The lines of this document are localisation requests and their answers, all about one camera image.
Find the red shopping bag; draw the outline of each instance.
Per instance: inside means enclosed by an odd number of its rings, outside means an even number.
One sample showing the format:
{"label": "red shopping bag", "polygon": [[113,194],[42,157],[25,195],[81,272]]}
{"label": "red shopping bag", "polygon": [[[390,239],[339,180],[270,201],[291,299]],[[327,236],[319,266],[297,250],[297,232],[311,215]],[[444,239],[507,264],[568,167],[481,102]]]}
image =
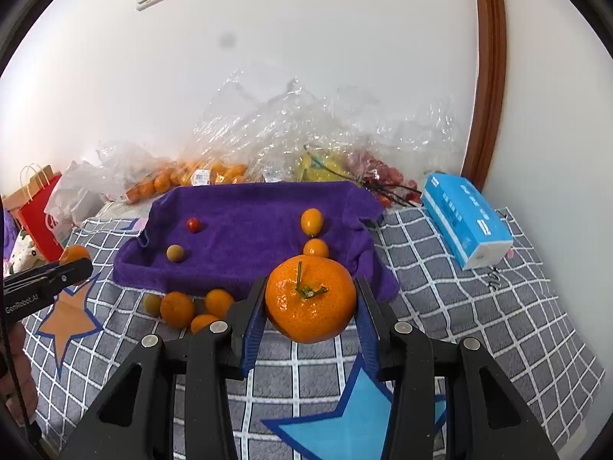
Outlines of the red shopping bag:
{"label": "red shopping bag", "polygon": [[21,225],[34,240],[36,249],[45,256],[48,262],[57,261],[64,250],[47,226],[47,219],[50,216],[45,214],[45,206],[49,201],[49,196],[60,177],[61,175],[55,175],[49,179],[46,182],[47,184],[17,211]]}

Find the blue tissue package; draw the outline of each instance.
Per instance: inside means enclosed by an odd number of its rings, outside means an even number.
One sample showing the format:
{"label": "blue tissue package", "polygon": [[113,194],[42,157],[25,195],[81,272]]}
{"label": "blue tissue package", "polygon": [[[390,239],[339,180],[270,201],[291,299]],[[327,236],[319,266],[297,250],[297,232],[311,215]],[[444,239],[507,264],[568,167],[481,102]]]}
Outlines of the blue tissue package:
{"label": "blue tissue package", "polygon": [[432,173],[422,200],[462,270],[498,264],[513,245],[507,224],[466,178]]}

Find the white wall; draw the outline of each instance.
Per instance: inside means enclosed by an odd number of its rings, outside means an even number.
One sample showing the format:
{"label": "white wall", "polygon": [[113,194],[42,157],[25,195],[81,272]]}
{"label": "white wall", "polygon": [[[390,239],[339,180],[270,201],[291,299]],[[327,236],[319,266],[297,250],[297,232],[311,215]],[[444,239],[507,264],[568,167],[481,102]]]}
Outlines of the white wall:
{"label": "white wall", "polygon": [[513,210],[608,372],[584,440],[560,453],[577,459],[613,410],[613,61],[568,0],[506,4],[505,106],[484,193]]}
{"label": "white wall", "polygon": [[[451,97],[468,136],[476,0],[55,0],[0,78],[0,190],[24,164],[128,138],[177,155],[210,95],[247,61],[317,95],[367,88],[395,114]],[[221,44],[232,33],[233,48]]]}

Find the metal bolt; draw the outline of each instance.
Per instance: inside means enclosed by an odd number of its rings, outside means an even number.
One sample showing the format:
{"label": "metal bolt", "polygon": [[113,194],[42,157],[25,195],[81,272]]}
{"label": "metal bolt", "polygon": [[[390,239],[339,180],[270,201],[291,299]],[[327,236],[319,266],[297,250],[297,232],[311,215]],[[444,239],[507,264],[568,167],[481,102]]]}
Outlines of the metal bolt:
{"label": "metal bolt", "polygon": [[145,337],[143,337],[143,339],[140,341],[140,343],[145,347],[145,348],[152,348],[155,346],[155,344],[157,344],[157,341],[159,339],[157,338],[157,335],[155,335],[154,333],[150,333],[149,335],[146,335]]}
{"label": "metal bolt", "polygon": [[407,323],[406,321],[396,322],[396,325],[393,326],[393,329],[396,330],[399,334],[410,334],[413,330],[413,325]]}
{"label": "metal bolt", "polygon": [[467,350],[476,351],[481,347],[481,343],[474,337],[467,337],[464,339],[464,347]]}
{"label": "metal bolt", "polygon": [[228,324],[221,320],[214,321],[212,324],[210,324],[209,330],[211,330],[211,332],[214,334],[221,334],[222,332],[228,330]]}

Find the purple fabric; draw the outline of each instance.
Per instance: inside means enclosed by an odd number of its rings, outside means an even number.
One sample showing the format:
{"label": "purple fabric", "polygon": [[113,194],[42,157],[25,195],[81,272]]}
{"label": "purple fabric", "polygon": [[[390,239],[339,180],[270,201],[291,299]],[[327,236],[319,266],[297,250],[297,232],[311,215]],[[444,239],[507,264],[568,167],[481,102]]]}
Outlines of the purple fabric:
{"label": "purple fabric", "polygon": [[10,259],[10,255],[13,252],[13,246],[17,240],[17,227],[15,221],[6,209],[4,211],[4,259]]}
{"label": "purple fabric", "polygon": [[[259,276],[302,253],[308,237],[300,216],[315,207],[324,215],[320,233],[330,258],[352,276],[365,276],[379,301],[399,290],[385,268],[363,221],[376,221],[382,207],[368,191],[350,182],[250,183],[178,187],[151,207],[139,237],[131,238],[115,257],[115,282],[160,292],[203,296],[214,288],[244,299]],[[203,224],[190,233],[186,221]],[[183,262],[166,258],[169,245],[185,250]]]}

